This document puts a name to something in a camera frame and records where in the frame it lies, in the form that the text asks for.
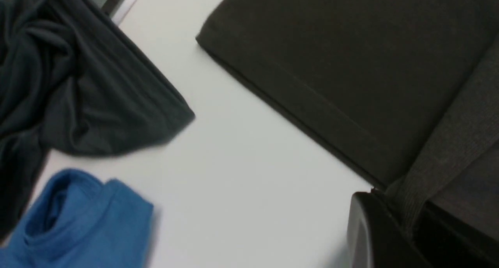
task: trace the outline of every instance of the gray strap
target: gray strap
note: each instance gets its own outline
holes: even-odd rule
[[[395,203],[412,238],[424,203],[499,140],[499,39],[483,56],[412,165]]]

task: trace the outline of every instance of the white surface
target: white surface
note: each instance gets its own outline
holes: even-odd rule
[[[36,194],[64,167],[127,183],[157,209],[150,268],[345,267],[350,198],[370,187],[197,46],[220,1],[138,0],[120,25],[196,120],[115,159],[52,152]]]
[[[116,12],[112,14],[112,21],[115,24],[119,25],[136,1],[137,0],[123,0],[123,2],[121,2]]]

